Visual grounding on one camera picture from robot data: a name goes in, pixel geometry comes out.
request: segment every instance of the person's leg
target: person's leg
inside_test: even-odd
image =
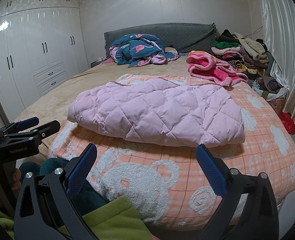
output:
[[[22,163],[21,166],[19,167],[19,170],[22,174],[20,182],[23,183],[23,179],[25,175],[30,171],[33,172],[35,176],[39,176],[40,168],[41,166],[39,166],[37,163],[34,163],[34,162]]]
[[[41,166],[40,175],[50,174],[59,167],[64,168],[67,163],[68,161],[64,159],[47,159]],[[72,200],[82,216],[108,203],[92,188],[88,181],[84,182],[80,192],[74,195]]]

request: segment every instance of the beige bed sheet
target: beige bed sheet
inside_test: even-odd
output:
[[[40,119],[39,125],[52,120],[58,120],[61,128],[67,121],[68,106],[85,90],[115,81],[125,74],[133,75],[185,75],[188,76],[186,57],[180,57],[176,61],[170,61],[164,65],[147,65],[142,67],[128,68],[128,65],[118,66],[116,63],[100,64],[79,75],[72,77],[63,84],[42,96],[34,104],[25,109],[15,121],[25,120],[31,117]],[[44,139],[39,146],[40,154],[27,158],[41,164],[48,158],[49,146],[56,134]]]

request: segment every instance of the pink puffer garment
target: pink puffer garment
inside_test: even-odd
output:
[[[164,146],[215,147],[245,141],[241,109],[221,86],[162,78],[84,91],[67,119],[96,133]]]

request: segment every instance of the quilted headboard cover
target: quilted headboard cover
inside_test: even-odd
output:
[[[180,53],[202,50],[213,54],[211,47],[214,47],[215,29],[215,23],[158,23],[106,32],[106,56],[111,57],[109,48],[116,39],[133,33],[153,34],[161,39],[165,47],[173,45]]]

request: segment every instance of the red plastic bag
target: red plastic bag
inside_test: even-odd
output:
[[[279,114],[279,118],[281,119],[284,127],[286,128],[289,134],[295,134],[295,124],[291,118],[289,113],[283,113],[282,111]]]

